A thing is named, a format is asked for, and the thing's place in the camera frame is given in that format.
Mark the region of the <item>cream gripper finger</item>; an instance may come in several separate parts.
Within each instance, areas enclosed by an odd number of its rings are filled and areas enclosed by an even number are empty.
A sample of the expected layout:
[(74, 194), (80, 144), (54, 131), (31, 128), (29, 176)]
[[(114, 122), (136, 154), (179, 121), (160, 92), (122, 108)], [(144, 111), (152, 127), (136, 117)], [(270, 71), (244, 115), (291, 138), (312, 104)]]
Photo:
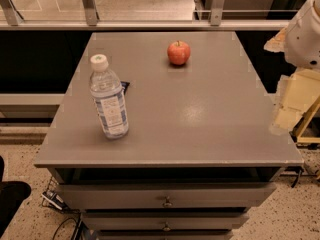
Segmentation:
[(291, 131), (320, 97), (320, 70), (297, 68), (280, 78), (269, 131), (283, 135)]
[(287, 28), (282, 28), (275, 36), (264, 44), (264, 49), (269, 52), (279, 53), (285, 51), (285, 38)]

